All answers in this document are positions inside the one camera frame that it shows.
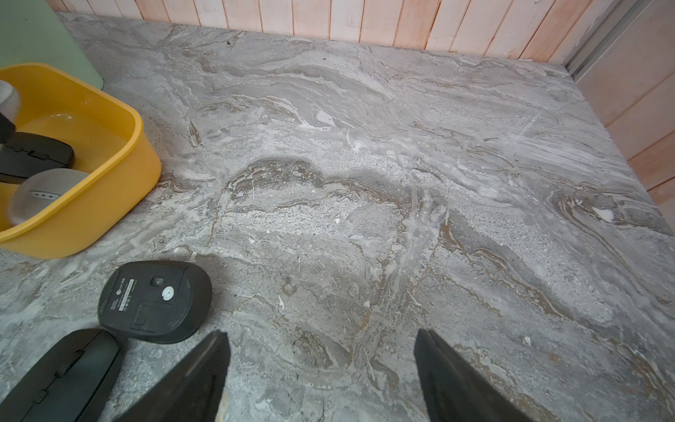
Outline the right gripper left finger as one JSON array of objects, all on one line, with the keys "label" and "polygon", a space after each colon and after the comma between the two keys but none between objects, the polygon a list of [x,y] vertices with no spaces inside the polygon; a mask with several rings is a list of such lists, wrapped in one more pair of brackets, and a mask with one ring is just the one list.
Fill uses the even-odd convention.
[{"label": "right gripper left finger", "polygon": [[118,421],[214,421],[230,365],[225,332],[213,331]]}]

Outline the white mouse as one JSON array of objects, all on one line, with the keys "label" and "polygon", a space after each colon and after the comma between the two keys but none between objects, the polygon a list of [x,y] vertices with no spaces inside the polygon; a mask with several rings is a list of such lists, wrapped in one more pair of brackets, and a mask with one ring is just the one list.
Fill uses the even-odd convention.
[{"label": "white mouse", "polygon": [[21,99],[17,89],[7,83],[0,81],[0,112],[12,124],[16,122],[19,115]]}]

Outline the black mouse slim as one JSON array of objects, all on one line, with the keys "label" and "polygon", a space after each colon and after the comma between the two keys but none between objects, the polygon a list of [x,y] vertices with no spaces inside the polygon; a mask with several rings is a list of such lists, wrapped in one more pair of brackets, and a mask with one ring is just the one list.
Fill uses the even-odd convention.
[{"label": "black mouse slim", "polygon": [[121,372],[126,342],[103,329],[59,340],[1,403],[3,421],[97,421]]}]

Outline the grey mouse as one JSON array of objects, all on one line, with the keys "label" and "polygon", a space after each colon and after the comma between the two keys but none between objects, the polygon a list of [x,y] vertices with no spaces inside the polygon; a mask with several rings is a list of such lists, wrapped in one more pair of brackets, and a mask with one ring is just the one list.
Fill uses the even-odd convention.
[{"label": "grey mouse", "polygon": [[19,225],[36,216],[88,176],[86,172],[59,168],[40,172],[27,179],[10,199],[10,223]]}]

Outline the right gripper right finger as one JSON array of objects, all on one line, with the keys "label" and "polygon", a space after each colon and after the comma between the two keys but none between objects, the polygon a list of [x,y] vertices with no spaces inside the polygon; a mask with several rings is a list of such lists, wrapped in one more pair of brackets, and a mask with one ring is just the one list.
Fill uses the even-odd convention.
[{"label": "right gripper right finger", "polygon": [[530,420],[436,332],[418,331],[414,356],[430,420]]}]

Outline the black mouse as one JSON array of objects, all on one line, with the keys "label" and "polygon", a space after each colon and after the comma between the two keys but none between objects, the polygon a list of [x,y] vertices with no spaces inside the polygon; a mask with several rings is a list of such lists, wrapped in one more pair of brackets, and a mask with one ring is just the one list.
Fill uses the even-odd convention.
[{"label": "black mouse", "polygon": [[98,321],[110,332],[156,344],[195,334],[207,318],[212,281],[196,264],[146,260],[118,267],[103,287]]},{"label": "black mouse", "polygon": [[44,135],[18,132],[1,115],[1,182],[21,184],[52,169],[70,168],[75,152],[68,144]]}]

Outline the yellow plastic storage box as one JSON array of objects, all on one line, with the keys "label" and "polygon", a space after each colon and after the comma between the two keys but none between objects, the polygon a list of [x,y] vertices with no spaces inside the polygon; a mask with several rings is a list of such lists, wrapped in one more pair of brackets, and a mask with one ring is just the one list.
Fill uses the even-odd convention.
[{"label": "yellow plastic storage box", "polygon": [[19,131],[74,149],[74,169],[87,177],[26,222],[8,207],[17,185],[1,186],[1,246],[32,258],[65,258],[86,249],[155,186],[161,162],[137,110],[44,63],[4,67],[1,79],[19,92]]}]

